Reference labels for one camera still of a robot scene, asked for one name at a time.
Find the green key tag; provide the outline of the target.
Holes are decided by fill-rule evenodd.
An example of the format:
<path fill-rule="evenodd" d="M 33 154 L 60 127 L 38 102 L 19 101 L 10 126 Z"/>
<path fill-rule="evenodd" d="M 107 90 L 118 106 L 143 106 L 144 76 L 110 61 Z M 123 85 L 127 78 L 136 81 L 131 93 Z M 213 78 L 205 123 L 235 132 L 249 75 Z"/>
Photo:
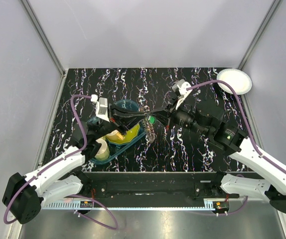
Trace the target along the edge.
<path fill-rule="evenodd" d="M 153 116 L 149 116 L 149 118 L 148 118 L 148 122 L 149 122 L 150 124 L 154 124 L 154 123 L 156 122 L 155 117 L 153 117 Z"/>

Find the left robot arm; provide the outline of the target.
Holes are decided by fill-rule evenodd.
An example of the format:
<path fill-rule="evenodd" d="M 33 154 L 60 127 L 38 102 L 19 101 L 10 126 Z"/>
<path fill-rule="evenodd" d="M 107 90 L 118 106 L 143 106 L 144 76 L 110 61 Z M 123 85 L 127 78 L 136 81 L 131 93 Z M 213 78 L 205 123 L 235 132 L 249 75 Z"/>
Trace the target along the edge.
<path fill-rule="evenodd" d="M 116 157 L 109 144 L 119 140 L 129 146 L 140 133 L 146 114 L 118 105 L 100 106 L 87 122 L 75 117 L 71 145 L 58 157 L 25 175 L 13 174 L 2 202 L 6 206 L 4 223 L 26 224 L 45 206 L 71 195 L 86 197 L 91 192 L 88 178 L 77 168 L 94 160 L 104 164 Z"/>

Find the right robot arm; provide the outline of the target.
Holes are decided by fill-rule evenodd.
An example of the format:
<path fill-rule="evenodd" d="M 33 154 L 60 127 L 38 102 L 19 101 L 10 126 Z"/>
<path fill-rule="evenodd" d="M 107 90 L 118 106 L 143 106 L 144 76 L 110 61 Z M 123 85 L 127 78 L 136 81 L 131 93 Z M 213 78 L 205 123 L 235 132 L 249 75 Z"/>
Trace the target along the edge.
<path fill-rule="evenodd" d="M 151 115 L 166 129 L 178 125 L 205 136 L 209 145 L 261 176 L 252 179 L 221 173 L 210 184 L 211 194 L 218 198 L 227 193 L 262 199 L 286 214 L 286 165 L 258 147 L 244 131 L 200 110 L 184 109 L 180 102 L 175 99 Z"/>

